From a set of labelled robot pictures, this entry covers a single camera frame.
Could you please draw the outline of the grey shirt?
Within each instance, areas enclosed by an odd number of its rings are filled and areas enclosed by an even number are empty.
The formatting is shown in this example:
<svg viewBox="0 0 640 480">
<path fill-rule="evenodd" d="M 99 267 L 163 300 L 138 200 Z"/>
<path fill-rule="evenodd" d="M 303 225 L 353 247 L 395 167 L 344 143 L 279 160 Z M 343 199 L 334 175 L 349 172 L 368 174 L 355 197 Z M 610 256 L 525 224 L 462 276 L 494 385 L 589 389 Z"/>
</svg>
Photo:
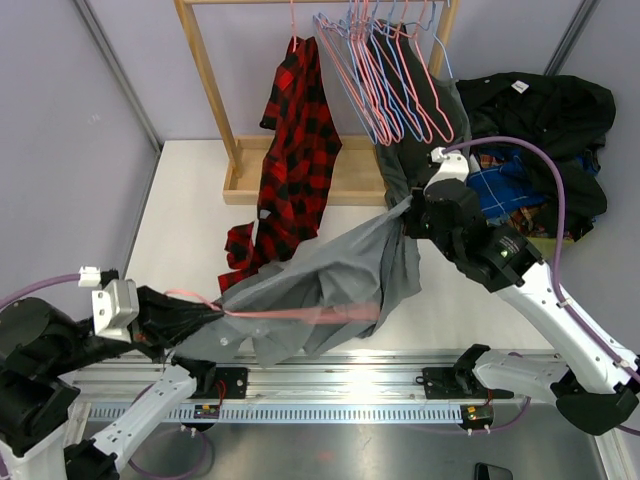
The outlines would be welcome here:
<svg viewBox="0 0 640 480">
<path fill-rule="evenodd" d="M 218 303 L 231 311 L 268 311 L 378 303 L 373 322 L 311 325 L 295 320 L 242 319 L 220 313 L 176 347 L 176 354 L 215 363 L 233 359 L 251 340 L 258 363 L 270 367 L 298 353 L 316 358 L 375 333 L 405 299 L 421 290 L 416 240 L 404 234 L 404 199 L 287 265 L 269 264 L 229 288 Z"/>
</svg>

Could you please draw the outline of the black button shirt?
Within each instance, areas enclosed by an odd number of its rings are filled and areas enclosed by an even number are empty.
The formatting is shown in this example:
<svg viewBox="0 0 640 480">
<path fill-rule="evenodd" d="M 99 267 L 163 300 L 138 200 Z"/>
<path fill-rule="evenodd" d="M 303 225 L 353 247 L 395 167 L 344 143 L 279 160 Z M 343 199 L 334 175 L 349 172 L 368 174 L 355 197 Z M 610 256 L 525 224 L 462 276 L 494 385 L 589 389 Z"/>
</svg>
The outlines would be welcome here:
<svg viewBox="0 0 640 480">
<path fill-rule="evenodd" d="M 508 72 L 457 83 L 474 139 L 525 140 L 554 161 L 564 185 L 565 235 L 576 241 L 608 207 L 596 180 L 616 117 L 612 92 L 571 75 Z"/>
</svg>

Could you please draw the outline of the pink wire hanger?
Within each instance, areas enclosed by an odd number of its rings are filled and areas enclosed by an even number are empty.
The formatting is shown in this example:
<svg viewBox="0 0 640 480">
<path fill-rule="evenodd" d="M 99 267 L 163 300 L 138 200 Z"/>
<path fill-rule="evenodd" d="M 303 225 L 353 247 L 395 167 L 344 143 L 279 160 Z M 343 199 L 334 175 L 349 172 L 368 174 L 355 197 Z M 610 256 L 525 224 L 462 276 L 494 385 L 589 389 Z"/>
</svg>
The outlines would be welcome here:
<svg viewBox="0 0 640 480">
<path fill-rule="evenodd" d="M 184 289 L 164 291 L 170 297 L 191 297 L 209 309 L 224 315 L 242 319 L 295 320 L 311 325 L 333 325 L 373 322 L 379 319 L 381 309 L 378 303 L 346 304 L 331 307 L 294 308 L 268 311 L 231 311 L 207 300 L 204 296 Z"/>
</svg>

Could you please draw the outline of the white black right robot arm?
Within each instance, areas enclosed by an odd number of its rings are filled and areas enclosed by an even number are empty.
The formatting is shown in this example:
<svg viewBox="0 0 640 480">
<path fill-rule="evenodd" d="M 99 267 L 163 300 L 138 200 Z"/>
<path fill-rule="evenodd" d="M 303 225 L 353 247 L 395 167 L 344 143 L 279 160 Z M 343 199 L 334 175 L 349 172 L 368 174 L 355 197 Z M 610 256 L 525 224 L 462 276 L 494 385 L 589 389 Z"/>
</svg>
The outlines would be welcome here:
<svg viewBox="0 0 640 480">
<path fill-rule="evenodd" d="M 476 193 L 441 180 L 411 191 L 405 233 L 428 239 L 468 279 L 515 308 L 555 348 L 558 364 L 474 344 L 454 363 L 446 387 L 466 396 L 511 392 L 551 404 L 591 435 L 621 428 L 639 406 L 639 358 L 554 290 L 550 265 L 508 225 L 487 223 Z"/>
</svg>

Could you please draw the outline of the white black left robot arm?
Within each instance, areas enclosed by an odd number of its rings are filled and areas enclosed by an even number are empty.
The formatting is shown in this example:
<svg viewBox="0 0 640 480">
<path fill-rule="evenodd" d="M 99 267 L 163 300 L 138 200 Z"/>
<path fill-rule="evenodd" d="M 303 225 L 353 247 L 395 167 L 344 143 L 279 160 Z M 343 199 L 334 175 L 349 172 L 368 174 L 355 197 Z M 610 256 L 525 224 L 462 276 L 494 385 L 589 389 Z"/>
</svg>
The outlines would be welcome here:
<svg viewBox="0 0 640 480">
<path fill-rule="evenodd" d="M 33 289 L 1 302 L 1 460 L 5 479 L 118 479 L 160 422 L 190 397 L 215 388 L 211 362 L 175 356 L 124 415 L 87 440 L 64 437 L 81 389 L 80 371 L 138 351 L 153 361 L 219 318 L 205 304 L 148 287 L 93 294 L 75 321 Z"/>
</svg>

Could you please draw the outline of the blue checked shirt in basket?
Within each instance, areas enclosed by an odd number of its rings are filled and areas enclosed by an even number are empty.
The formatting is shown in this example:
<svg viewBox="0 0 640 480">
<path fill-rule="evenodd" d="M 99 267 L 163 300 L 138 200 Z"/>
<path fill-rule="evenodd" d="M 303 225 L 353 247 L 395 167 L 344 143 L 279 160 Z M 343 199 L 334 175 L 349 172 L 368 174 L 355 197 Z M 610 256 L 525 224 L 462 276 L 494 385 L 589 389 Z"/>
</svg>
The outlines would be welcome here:
<svg viewBox="0 0 640 480">
<path fill-rule="evenodd" d="M 529 237 L 553 237 L 557 233 L 557 191 L 551 174 L 537 163 L 532 170 L 518 148 L 480 148 L 467 185 L 480 198 L 484 215 L 492 223 L 507 223 Z M 578 240 L 605 213 L 608 202 L 597 181 L 600 165 L 589 149 L 556 164 L 565 186 L 564 237 Z"/>
</svg>

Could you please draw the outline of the red black plaid shirt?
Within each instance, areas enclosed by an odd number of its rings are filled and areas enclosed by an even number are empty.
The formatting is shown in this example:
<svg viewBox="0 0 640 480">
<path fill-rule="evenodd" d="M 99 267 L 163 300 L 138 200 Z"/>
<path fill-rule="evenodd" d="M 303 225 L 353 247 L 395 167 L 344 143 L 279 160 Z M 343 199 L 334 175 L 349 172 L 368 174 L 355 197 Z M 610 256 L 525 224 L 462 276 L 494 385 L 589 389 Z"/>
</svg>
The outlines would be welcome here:
<svg viewBox="0 0 640 480">
<path fill-rule="evenodd" d="M 293 38 L 277 67 L 260 127 L 274 132 L 262 161 L 257 218 L 227 234 L 223 290 L 318 235 L 342 142 L 326 99 L 316 39 Z"/>
</svg>

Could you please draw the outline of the wooden clothes rack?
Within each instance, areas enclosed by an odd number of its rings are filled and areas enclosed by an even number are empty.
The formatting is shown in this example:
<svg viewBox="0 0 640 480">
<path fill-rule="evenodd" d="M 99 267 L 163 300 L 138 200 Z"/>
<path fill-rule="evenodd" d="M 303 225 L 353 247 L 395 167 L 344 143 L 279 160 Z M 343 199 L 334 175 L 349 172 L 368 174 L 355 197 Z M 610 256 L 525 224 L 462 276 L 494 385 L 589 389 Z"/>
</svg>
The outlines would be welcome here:
<svg viewBox="0 0 640 480">
<path fill-rule="evenodd" d="M 254 205 L 258 200 L 262 160 L 269 135 L 236 136 L 225 110 L 194 7 L 196 1 L 176 1 L 182 25 L 211 112 L 228 156 L 222 197 L 228 205 Z M 328 203 L 333 206 L 382 206 L 386 188 L 373 145 L 363 135 L 347 135 L 337 157 Z"/>
</svg>

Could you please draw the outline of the green laundry basket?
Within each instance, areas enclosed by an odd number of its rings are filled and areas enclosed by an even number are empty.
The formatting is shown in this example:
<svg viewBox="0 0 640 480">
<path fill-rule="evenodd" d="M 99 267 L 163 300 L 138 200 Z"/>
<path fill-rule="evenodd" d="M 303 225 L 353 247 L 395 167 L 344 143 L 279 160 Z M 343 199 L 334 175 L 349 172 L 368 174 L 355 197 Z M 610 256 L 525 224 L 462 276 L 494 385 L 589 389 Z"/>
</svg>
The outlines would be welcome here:
<svg viewBox="0 0 640 480">
<path fill-rule="evenodd" d="M 556 250 L 556 238 L 547 237 L 529 237 L 528 240 L 533 246 L 541 253 L 542 257 L 550 262 L 555 255 Z M 570 238 L 564 238 L 561 242 L 561 249 L 570 248 L 575 244 L 575 241 Z"/>
</svg>

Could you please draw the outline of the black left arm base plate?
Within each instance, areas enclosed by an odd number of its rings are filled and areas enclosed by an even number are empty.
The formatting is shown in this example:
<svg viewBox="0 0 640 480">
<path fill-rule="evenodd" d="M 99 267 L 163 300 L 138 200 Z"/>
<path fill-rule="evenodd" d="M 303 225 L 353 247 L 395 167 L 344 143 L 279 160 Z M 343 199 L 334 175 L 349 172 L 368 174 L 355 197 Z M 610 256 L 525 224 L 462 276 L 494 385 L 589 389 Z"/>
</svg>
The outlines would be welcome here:
<svg viewBox="0 0 640 480">
<path fill-rule="evenodd" d="M 218 400 L 245 399 L 248 388 L 249 369 L 245 367 L 221 367 L 215 371 L 212 383 L 208 390 L 198 386 L 192 399 Z"/>
</svg>

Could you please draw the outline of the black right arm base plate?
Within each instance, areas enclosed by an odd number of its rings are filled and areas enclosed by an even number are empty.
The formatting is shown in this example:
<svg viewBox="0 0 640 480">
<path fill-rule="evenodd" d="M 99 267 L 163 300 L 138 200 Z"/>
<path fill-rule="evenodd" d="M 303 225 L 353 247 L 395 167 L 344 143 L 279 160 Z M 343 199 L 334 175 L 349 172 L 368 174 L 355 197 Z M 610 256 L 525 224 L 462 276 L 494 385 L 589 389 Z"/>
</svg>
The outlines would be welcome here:
<svg viewBox="0 0 640 480">
<path fill-rule="evenodd" d="M 432 400 L 498 400 L 512 399 L 514 394 L 505 390 L 489 390 L 469 371 L 454 367 L 426 367 L 415 377 L 415 383 Z"/>
</svg>

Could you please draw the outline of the aluminium rail frame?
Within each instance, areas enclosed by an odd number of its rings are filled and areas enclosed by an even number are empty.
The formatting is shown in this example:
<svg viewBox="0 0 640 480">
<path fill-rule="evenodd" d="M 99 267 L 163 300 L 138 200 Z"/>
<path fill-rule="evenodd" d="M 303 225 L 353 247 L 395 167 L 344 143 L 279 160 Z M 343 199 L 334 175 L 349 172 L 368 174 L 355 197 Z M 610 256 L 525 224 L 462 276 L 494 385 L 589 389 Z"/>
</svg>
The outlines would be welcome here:
<svg viewBox="0 0 640 480">
<path fill-rule="evenodd" d="M 230 365 L 249 369 L 247 403 L 400 404 L 421 403 L 424 389 L 415 377 L 427 366 L 449 366 L 460 350 L 328 353 L 317 359 L 296 356 L 262 368 L 253 355 Z M 165 366 L 137 354 L 78 370 L 72 385 L 85 400 L 125 401 L 155 383 Z"/>
</svg>

